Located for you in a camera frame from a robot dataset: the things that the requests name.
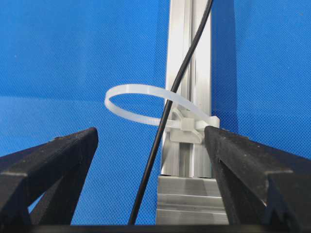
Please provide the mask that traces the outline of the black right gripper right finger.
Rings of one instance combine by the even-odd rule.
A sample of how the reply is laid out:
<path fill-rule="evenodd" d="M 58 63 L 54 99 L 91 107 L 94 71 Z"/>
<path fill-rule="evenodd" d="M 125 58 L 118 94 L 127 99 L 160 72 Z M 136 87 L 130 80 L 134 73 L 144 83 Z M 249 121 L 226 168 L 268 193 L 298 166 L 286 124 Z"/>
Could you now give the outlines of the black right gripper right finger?
<path fill-rule="evenodd" d="M 309 159 L 212 126 L 204 132 L 230 224 L 310 225 Z"/>

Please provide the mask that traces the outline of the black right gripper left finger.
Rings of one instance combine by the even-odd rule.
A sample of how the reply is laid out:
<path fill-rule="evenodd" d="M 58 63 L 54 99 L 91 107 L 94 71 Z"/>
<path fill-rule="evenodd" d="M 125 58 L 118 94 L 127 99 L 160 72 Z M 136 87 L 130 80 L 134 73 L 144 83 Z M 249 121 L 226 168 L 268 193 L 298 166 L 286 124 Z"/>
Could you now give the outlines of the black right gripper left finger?
<path fill-rule="evenodd" d="M 0 224 L 69 225 L 93 156 L 91 127 L 0 158 Z"/>

